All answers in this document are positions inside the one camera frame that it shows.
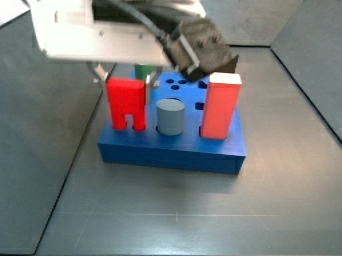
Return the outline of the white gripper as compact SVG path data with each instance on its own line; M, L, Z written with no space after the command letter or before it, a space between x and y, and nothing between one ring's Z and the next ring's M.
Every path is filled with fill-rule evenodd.
M95 19L94 0L27 0L37 40L50 58L85 61L169 65L161 44L137 23ZM94 82L106 82L110 73L99 62L87 62ZM146 86L158 87L162 66L149 66Z

